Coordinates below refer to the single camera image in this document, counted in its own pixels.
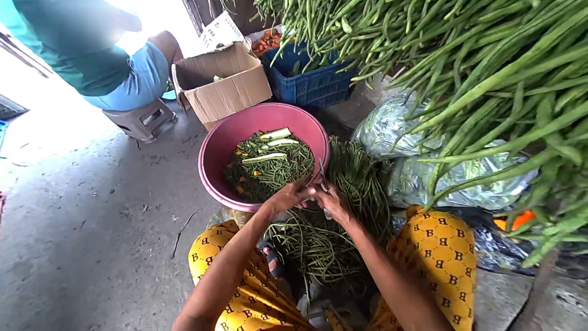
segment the plastic stool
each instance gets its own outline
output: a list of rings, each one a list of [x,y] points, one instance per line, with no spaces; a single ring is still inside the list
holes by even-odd
[[[127,135],[144,143],[155,140],[153,132],[168,121],[177,121],[178,116],[159,98],[154,102],[127,111],[102,110]]]

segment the green shirt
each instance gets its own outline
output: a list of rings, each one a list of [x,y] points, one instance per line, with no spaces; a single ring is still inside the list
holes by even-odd
[[[103,0],[0,0],[0,22],[82,95],[106,95],[130,74],[115,43],[118,9]]]

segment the person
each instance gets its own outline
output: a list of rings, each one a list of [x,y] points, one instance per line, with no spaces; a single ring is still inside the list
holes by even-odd
[[[182,51],[168,31],[131,57],[115,43],[141,31],[137,16],[104,0],[0,0],[0,22],[90,104],[126,111],[161,97]]]
[[[198,236],[188,256],[196,287],[173,331],[313,329],[279,290],[255,247],[276,213],[308,198],[329,210],[349,233],[380,290],[368,330],[471,330],[476,254],[473,232],[463,220],[411,205],[406,224],[384,250],[337,188],[328,186],[323,192],[287,184],[240,230],[226,221]]]

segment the blue jeans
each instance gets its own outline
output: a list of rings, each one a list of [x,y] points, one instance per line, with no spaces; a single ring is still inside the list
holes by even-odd
[[[150,41],[127,59],[131,73],[114,91],[83,98],[104,110],[126,111],[143,107],[161,97],[168,83],[168,61]]]

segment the woman's left hand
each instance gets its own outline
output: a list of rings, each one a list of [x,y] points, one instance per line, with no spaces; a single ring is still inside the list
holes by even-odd
[[[288,210],[294,206],[300,208],[306,207],[306,200],[316,192],[313,187],[305,187],[306,177],[301,178],[293,183],[287,183],[271,198],[267,199],[263,205],[270,207],[277,214]]]

